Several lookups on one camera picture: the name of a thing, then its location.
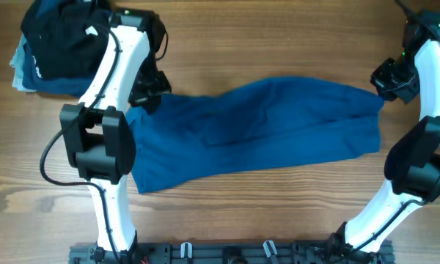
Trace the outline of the blue t-shirt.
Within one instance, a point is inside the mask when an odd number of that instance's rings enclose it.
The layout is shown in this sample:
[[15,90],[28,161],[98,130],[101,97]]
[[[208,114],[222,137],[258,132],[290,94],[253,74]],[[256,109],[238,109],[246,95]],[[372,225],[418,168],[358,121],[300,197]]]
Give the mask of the blue t-shirt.
[[165,94],[129,109],[141,194],[212,175],[319,164],[376,153],[383,100],[307,77],[272,77],[218,96]]

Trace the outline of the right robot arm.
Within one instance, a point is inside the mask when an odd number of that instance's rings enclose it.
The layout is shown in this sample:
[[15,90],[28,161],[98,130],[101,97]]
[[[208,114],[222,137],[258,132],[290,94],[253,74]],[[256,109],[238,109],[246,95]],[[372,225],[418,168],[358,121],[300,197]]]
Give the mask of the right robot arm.
[[406,15],[403,52],[371,75],[380,97],[404,103],[428,96],[419,122],[389,151],[385,180],[361,213],[342,223],[315,254],[324,263],[382,263],[385,238],[409,214],[440,197],[440,18],[436,12]]

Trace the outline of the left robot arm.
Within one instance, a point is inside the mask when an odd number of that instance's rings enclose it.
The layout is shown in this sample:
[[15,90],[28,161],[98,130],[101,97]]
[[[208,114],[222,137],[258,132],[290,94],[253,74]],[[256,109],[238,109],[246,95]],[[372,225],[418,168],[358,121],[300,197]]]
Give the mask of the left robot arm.
[[60,112],[70,165],[92,195],[98,239],[70,248],[69,263],[140,263],[136,228],[128,205],[127,181],[136,145],[125,113],[140,106],[155,111],[172,88],[157,68],[168,33],[158,14],[116,9],[107,27],[108,45],[89,89]]

